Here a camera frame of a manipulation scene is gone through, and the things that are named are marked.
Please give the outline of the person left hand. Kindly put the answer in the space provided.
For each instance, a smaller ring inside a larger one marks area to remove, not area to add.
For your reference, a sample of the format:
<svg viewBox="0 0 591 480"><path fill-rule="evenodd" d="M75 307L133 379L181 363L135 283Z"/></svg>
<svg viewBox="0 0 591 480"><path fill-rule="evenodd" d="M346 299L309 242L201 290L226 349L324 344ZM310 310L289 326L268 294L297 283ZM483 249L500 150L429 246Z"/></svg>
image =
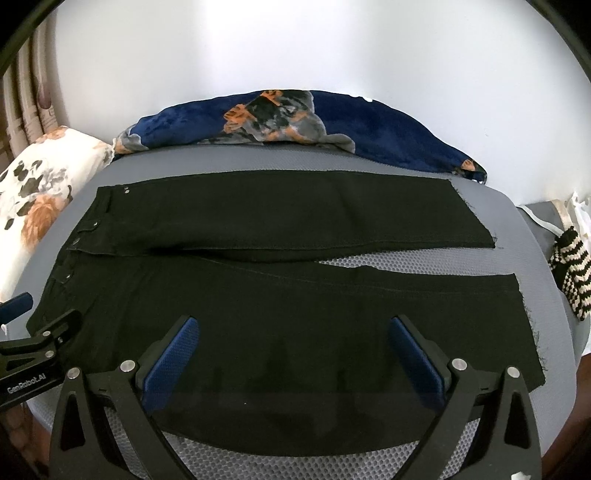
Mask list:
<svg viewBox="0 0 591 480"><path fill-rule="evenodd" d="M1 417L7 429L11 444L31 466L45 464L42 446L43 429L40 427L26 404L17 405Z"/></svg>

